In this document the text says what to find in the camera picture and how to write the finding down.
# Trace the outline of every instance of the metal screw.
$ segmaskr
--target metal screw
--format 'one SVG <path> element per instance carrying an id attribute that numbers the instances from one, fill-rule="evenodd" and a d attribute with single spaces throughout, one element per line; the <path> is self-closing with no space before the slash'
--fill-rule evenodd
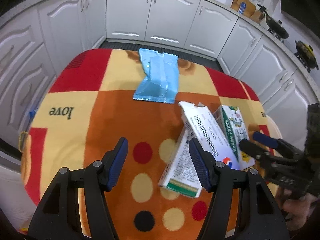
<path id="1" fill-rule="evenodd" d="M 93 163 L 93 166 L 95 166 L 95 167 L 100 167 L 101 164 L 102 164 L 101 161 L 95 161 L 95 162 Z"/>
<path id="2" fill-rule="evenodd" d="M 216 162 L 217 167 L 222 168 L 224 167 L 224 163 L 223 162 Z"/>
<path id="3" fill-rule="evenodd" d="M 250 172 L 251 172 L 253 175 L 257 175 L 257 174 L 258 174 L 258 171 L 257 171 L 257 169 L 255 169 L 255 168 L 250 169 Z"/>
<path id="4" fill-rule="evenodd" d="M 65 174 L 68 171 L 68 169 L 66 167 L 63 167 L 59 170 L 60 174 Z"/>

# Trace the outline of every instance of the table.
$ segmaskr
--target table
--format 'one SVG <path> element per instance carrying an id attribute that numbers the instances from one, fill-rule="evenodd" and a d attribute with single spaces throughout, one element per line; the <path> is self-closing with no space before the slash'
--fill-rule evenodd
<path id="1" fill-rule="evenodd" d="M 129 152 L 118 184 L 106 194 L 120 239 L 196 239 L 211 194 L 202 190 L 191 199 L 157 186 L 183 127 L 177 102 L 201 102 L 211 111 L 238 106 L 249 133 L 269 131 L 248 85 L 186 60 L 178 67 L 176 103 L 165 104 L 132 99 L 145 77 L 138 52 L 93 49 L 73 59 L 44 97 L 25 142 L 21 174 L 33 202 L 61 167 L 86 167 L 126 137 Z M 237 199 L 235 190 L 228 230 L 235 226 Z M 79 208 L 89 235 L 81 190 Z"/>

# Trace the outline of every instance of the green and white box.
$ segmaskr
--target green and white box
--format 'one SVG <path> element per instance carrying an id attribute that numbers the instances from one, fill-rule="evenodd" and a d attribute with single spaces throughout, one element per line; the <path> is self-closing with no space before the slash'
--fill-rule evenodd
<path id="1" fill-rule="evenodd" d="M 181 118 L 191 137 L 198 139 L 202 148 L 235 170 L 240 169 L 237 158 L 217 121 L 207 106 L 180 101 Z"/>
<path id="2" fill-rule="evenodd" d="M 226 135 L 232 151 L 240 164 L 240 169 L 244 170 L 254 165 L 254 158 L 242 152 L 239 148 L 239 142 L 242 139 L 249 140 L 240 109 L 237 106 L 222 105 L 213 113 L 213 117 L 217 120 Z"/>
<path id="3" fill-rule="evenodd" d="M 189 154 L 190 139 L 188 130 L 184 127 L 158 185 L 187 197 L 197 198 L 202 187 Z"/>

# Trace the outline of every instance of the frying pan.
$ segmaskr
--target frying pan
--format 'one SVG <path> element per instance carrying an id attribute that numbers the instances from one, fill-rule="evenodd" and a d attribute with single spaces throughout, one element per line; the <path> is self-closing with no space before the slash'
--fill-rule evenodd
<path id="1" fill-rule="evenodd" d="M 270 27 L 270 29 L 272 29 L 275 33 L 277 33 L 283 39 L 289 38 L 289 34 L 285 30 L 285 28 L 282 27 L 282 22 L 280 20 L 276 21 L 275 19 L 270 17 L 269 14 L 267 13 L 267 9 L 264 6 L 260 4 L 257 4 L 257 5 L 260 7 L 259 11 L 264 12 L 266 14 L 266 22 Z"/>
<path id="2" fill-rule="evenodd" d="M 310 45 L 303 43 L 302 41 L 295 41 L 297 52 L 307 62 L 309 68 L 319 69 L 313 48 Z"/>

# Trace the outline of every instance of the polka dot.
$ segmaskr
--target polka dot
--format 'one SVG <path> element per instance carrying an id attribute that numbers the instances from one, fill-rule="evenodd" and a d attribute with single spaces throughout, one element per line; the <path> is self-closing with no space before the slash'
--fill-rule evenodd
<path id="1" fill-rule="evenodd" d="M 196 202 L 192 207 L 192 217 L 195 221 L 201 221 L 207 215 L 207 205 L 204 201 Z"/>
<path id="2" fill-rule="evenodd" d="M 152 149 L 146 142 L 137 143 L 133 148 L 133 158 L 137 163 L 146 164 L 151 160 Z"/>
<path id="3" fill-rule="evenodd" d="M 160 188 L 160 193 L 167 200 L 174 200 L 177 197 L 179 197 L 179 195 L 180 195 L 179 193 L 171 191 L 171 190 L 167 190 L 164 187 Z"/>
<path id="4" fill-rule="evenodd" d="M 140 173 L 134 177 L 131 183 L 131 194 L 136 202 L 148 201 L 153 192 L 152 180 L 145 173 Z"/>
<path id="5" fill-rule="evenodd" d="M 182 210 L 180 208 L 168 209 L 162 217 L 162 223 L 169 231 L 179 230 L 184 223 L 184 214 Z"/>
<path id="6" fill-rule="evenodd" d="M 134 226 L 142 232 L 150 231 L 155 225 L 155 218 L 149 211 L 140 211 L 134 217 Z"/>
<path id="7" fill-rule="evenodd" d="M 176 142 L 173 139 L 165 139 L 159 147 L 160 159 L 163 160 L 165 163 L 168 163 L 170 161 L 171 154 L 175 149 L 175 146 Z"/>

